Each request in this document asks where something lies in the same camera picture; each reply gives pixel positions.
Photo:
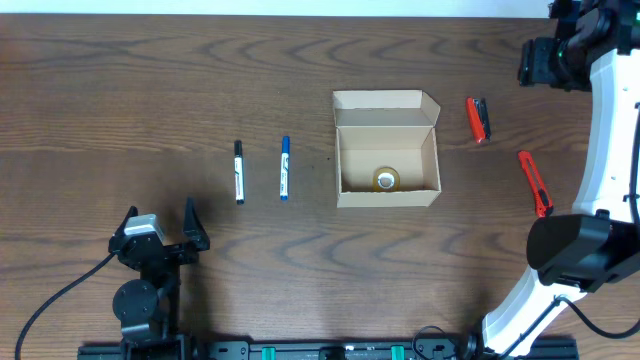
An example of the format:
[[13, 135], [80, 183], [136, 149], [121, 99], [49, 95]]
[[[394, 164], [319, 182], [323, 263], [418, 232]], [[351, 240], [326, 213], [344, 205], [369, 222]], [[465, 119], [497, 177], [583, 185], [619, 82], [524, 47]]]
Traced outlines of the red utility knife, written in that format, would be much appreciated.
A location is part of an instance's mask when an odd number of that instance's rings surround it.
[[522, 150], [518, 152], [517, 156], [532, 191], [536, 215], [539, 218], [549, 217], [554, 210], [553, 201], [531, 153]]

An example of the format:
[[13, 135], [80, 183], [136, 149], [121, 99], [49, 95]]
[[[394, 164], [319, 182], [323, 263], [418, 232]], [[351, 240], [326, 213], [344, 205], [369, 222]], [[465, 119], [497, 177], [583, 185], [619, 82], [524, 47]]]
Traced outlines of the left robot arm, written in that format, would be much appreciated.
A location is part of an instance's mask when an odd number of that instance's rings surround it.
[[206, 349], [179, 330], [180, 268], [196, 264], [210, 248], [194, 201], [186, 201], [182, 232], [186, 240], [164, 243], [154, 214], [131, 207], [109, 240], [108, 251], [140, 274], [115, 293], [114, 315], [120, 321], [123, 359], [205, 359]]

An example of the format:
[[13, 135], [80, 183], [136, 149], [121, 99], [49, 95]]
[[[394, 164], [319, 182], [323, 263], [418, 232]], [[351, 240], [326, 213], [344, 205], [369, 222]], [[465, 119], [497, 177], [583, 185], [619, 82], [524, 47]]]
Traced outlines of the clear tape roll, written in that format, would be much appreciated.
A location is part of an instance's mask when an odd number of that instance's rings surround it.
[[391, 167], [378, 168], [372, 180], [373, 190], [376, 192], [394, 192], [399, 188], [399, 173]]

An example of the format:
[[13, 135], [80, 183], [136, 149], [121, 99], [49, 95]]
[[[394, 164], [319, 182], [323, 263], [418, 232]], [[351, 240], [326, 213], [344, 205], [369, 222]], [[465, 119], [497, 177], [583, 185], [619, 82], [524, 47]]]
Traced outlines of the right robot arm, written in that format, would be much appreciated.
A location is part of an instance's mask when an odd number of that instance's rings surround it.
[[528, 266], [505, 300], [458, 344], [460, 359], [561, 359], [568, 348], [543, 342], [543, 330], [566, 308], [594, 333], [577, 302], [639, 270], [639, 3], [554, 1], [551, 37], [522, 48], [519, 82], [592, 95], [583, 179], [569, 215], [552, 216], [543, 188], [541, 216], [527, 240]]

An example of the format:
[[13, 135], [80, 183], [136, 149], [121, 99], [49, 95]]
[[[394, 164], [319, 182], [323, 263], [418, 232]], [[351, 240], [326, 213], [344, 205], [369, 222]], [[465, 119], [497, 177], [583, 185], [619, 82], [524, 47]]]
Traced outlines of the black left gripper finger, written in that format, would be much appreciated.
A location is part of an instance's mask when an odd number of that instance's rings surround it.
[[191, 197], [186, 200], [182, 232], [198, 251], [210, 249], [210, 238], [199, 220]]
[[114, 237], [115, 238], [121, 238], [125, 236], [125, 228], [126, 225], [129, 221], [130, 218], [132, 217], [136, 217], [138, 215], [138, 209], [136, 206], [131, 206], [129, 208], [129, 210], [127, 211], [127, 214], [125, 215], [123, 221], [121, 222], [121, 224], [118, 226], [118, 228], [116, 229], [116, 231], [114, 232]]

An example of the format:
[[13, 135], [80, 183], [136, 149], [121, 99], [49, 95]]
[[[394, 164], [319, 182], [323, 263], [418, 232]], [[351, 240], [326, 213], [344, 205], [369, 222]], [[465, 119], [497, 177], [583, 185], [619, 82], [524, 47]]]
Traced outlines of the black whiteboard marker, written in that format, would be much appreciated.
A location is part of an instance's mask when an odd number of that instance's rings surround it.
[[234, 179], [235, 179], [235, 201], [238, 205], [245, 202], [244, 190], [244, 158], [242, 152], [242, 142], [234, 142]]

